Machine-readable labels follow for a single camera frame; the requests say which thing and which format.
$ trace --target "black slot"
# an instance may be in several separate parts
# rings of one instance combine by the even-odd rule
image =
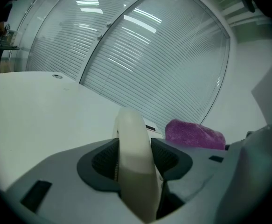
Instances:
[[[27,207],[30,211],[36,212],[51,185],[52,184],[50,182],[38,180],[24,196],[21,204]]]
[[[160,205],[156,213],[156,219],[158,220],[170,214],[171,212],[180,208],[183,204],[184,202],[178,196],[170,193],[168,184],[166,181],[164,181],[162,194],[160,197]]]
[[[146,128],[155,131],[155,128],[153,128],[151,126],[146,125]]]
[[[223,160],[224,160],[224,158],[219,157],[219,156],[215,156],[215,155],[209,157],[209,159],[212,160],[212,161],[215,161],[215,162],[223,162]]]
[[[117,192],[120,196],[118,178],[119,139],[93,149],[77,163],[77,172],[84,183],[97,191]]]
[[[192,158],[165,143],[151,138],[153,161],[165,181],[182,178],[192,167]]]

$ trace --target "small screw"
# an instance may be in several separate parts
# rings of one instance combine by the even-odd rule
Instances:
[[[57,79],[62,79],[63,77],[62,76],[60,76],[60,75],[52,75],[52,77],[54,77],[54,78],[57,78]]]

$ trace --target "white tabletop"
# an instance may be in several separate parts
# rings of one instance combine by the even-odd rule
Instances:
[[[119,109],[61,73],[0,74],[0,189],[52,154],[112,138]]]

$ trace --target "pink sponge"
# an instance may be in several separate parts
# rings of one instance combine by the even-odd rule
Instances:
[[[220,150],[225,149],[226,141],[220,132],[199,124],[174,119],[166,125],[165,132],[166,140],[175,144]]]

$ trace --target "window blinds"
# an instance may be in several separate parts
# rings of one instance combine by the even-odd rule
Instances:
[[[97,35],[131,1],[60,0],[38,31],[27,70],[58,71],[76,79]]]
[[[104,36],[81,83],[164,132],[172,119],[202,122],[228,53],[226,31],[198,0],[143,0]]]

